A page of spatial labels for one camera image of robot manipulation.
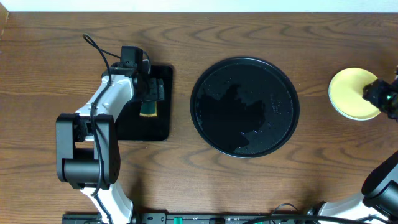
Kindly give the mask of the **green yellow sponge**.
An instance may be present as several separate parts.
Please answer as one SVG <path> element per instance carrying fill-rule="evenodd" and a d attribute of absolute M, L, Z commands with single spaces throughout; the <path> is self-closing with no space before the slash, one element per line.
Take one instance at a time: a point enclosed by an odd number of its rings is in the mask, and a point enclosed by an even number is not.
<path fill-rule="evenodd" d="M 141 105 L 139 116 L 145 118 L 157 117 L 157 102 L 156 101 L 144 102 Z"/>

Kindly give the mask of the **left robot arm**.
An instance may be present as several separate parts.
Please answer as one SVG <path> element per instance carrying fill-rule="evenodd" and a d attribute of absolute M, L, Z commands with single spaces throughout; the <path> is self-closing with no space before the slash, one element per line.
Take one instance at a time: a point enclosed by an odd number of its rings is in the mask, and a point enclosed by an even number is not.
<path fill-rule="evenodd" d="M 168 138 L 173 74 L 168 65 L 115 63 L 84 106 L 58 116 L 58 178 L 98 209 L 96 214 L 64 214 L 62 223 L 140 223 L 118 180 L 118 142 Z"/>

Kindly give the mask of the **yellow plate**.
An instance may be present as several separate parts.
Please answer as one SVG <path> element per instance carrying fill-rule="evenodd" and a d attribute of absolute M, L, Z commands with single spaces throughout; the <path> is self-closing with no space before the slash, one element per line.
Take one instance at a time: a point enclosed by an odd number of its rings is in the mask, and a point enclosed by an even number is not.
<path fill-rule="evenodd" d="M 377 80 L 377 76 L 362 68 L 346 68 L 339 71 L 328 87 L 328 96 L 363 98 L 363 88 Z"/>

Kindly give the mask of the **light green plate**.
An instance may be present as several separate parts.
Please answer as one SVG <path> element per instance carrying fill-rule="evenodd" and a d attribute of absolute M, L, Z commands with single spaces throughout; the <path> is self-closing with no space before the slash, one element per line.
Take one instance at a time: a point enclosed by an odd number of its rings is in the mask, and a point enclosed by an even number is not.
<path fill-rule="evenodd" d="M 337 112 L 342 116 L 356 120 L 366 121 L 375 118 L 381 112 L 370 102 L 359 98 L 330 97 L 330 101 Z"/>

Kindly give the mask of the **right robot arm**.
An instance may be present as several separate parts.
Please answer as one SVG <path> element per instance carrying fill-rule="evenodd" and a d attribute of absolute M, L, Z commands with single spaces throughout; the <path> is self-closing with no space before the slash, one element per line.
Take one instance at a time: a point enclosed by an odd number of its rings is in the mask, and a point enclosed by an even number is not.
<path fill-rule="evenodd" d="M 397 121 L 397 78 L 388 83 L 362 68 L 338 72 L 328 87 L 337 112 L 356 121 L 384 113 Z M 366 178 L 361 192 L 339 202 L 321 202 L 308 215 L 322 217 L 314 223 L 344 219 L 365 223 L 397 223 L 397 153 L 393 153 Z"/>

